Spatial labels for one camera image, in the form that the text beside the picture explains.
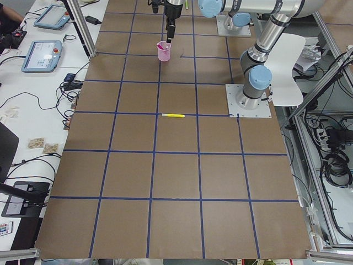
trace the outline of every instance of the plastic measuring cup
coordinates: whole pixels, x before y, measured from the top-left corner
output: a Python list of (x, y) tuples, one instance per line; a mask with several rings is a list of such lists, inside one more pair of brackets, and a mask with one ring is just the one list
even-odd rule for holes
[(157, 43), (158, 49), (158, 59), (162, 62), (167, 62), (170, 60), (170, 48), (172, 44), (167, 43), (166, 41), (160, 41)]

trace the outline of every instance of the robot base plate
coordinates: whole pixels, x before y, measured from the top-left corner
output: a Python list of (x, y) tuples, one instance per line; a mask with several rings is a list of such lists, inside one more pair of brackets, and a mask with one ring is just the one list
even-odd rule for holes
[(272, 118), (267, 101), (261, 101), (260, 105), (254, 110), (246, 110), (238, 105), (236, 94), (243, 89), (243, 86), (243, 84), (226, 84), (229, 117), (236, 118), (239, 115), (239, 117), (244, 118)]
[(218, 36), (229, 36), (229, 37), (251, 37), (251, 32), (249, 26), (244, 26), (240, 30), (229, 31), (224, 27), (224, 21), (227, 19), (228, 15), (217, 15), (217, 29)]

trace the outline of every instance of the metal bracket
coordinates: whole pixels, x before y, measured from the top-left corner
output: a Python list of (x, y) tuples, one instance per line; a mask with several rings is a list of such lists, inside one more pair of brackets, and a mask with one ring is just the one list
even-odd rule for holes
[(238, 91), (243, 89), (243, 84), (226, 84), (228, 111), (230, 117), (245, 117), (245, 118), (272, 118), (269, 103), (261, 101), (259, 106), (254, 110), (246, 110), (240, 107), (236, 101)]
[(239, 30), (229, 31), (224, 27), (224, 21), (227, 19), (227, 15), (217, 15), (217, 29), (218, 36), (226, 36), (226, 37), (251, 37), (252, 34), (250, 32), (249, 26), (244, 26)]
[(38, 258), (39, 249), (0, 251), (0, 261), (15, 261), (18, 259)]

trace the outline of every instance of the blue joint cap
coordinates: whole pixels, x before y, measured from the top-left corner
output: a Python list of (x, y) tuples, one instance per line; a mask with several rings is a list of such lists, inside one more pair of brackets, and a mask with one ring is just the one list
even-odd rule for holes
[(233, 24), (237, 27), (243, 27), (250, 23), (249, 13), (237, 13), (233, 16)]
[(268, 88), (272, 80), (270, 69), (263, 65), (256, 65), (249, 74), (250, 84), (257, 90), (265, 90)]
[(199, 0), (200, 11), (206, 18), (213, 18), (218, 15), (221, 12), (222, 6), (222, 0)]

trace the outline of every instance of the power strip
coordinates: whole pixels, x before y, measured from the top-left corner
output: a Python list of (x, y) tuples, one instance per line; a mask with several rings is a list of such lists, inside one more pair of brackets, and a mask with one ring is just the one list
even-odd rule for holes
[(329, 148), (327, 143), (329, 136), (327, 135), (325, 129), (316, 128), (316, 136), (317, 140), (320, 142), (321, 149), (330, 152), (331, 148)]

